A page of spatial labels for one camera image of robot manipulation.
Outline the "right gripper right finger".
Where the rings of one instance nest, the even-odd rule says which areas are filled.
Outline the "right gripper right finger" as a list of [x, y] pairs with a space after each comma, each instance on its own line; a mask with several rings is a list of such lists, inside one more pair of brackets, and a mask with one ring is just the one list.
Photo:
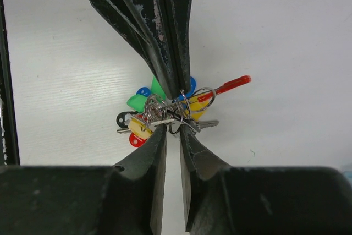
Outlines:
[[328, 167], [235, 167], [180, 129], [190, 234], [351, 234], [351, 184]]

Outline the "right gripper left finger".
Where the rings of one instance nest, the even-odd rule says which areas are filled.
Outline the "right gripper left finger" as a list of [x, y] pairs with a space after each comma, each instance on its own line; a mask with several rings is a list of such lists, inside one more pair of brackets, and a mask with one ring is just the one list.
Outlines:
[[1, 167], [1, 234], [161, 234], [166, 126], [113, 166]]

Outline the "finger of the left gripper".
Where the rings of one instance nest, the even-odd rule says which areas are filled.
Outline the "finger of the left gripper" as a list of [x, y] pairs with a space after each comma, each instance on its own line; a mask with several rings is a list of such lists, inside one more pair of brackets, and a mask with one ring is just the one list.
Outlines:
[[167, 97], [190, 91], [189, 24], [192, 0], [158, 0], [161, 8], [164, 40], [168, 45], [169, 66], [161, 81]]
[[143, 58], [169, 99], [176, 66], [162, 0], [89, 0], [99, 15]]

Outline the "yellow key tag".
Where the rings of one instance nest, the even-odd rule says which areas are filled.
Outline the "yellow key tag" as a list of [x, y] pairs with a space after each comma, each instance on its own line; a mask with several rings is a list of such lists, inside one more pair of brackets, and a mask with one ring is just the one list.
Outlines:
[[182, 101], [184, 107], [184, 118], [190, 117], [195, 121], [198, 121], [206, 112], [210, 99], [200, 102], [198, 98], [198, 95], [189, 98], [188, 105], [186, 104], [185, 100]]

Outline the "green key tag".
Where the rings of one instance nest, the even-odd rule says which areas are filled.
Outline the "green key tag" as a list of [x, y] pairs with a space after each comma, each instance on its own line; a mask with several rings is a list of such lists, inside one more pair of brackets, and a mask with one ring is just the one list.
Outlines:
[[147, 98], [152, 94], [160, 96], [163, 100], [166, 99], [166, 94], [155, 76], [152, 79], [150, 87], [141, 87], [135, 95], [127, 100], [126, 104], [135, 111], [143, 112]]

